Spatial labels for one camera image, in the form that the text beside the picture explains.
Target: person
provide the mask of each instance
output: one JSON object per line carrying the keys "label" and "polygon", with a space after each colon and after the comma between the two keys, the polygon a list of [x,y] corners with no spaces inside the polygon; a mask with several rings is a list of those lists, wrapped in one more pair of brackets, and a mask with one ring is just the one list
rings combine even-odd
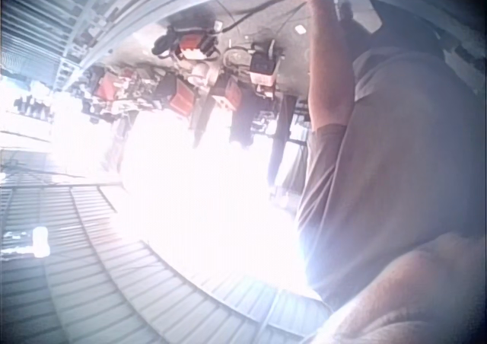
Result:
{"label": "person", "polygon": [[334,1],[303,1],[312,135],[297,220],[333,311],[307,342],[469,342],[485,319],[485,104],[424,22],[381,11],[354,55]]}

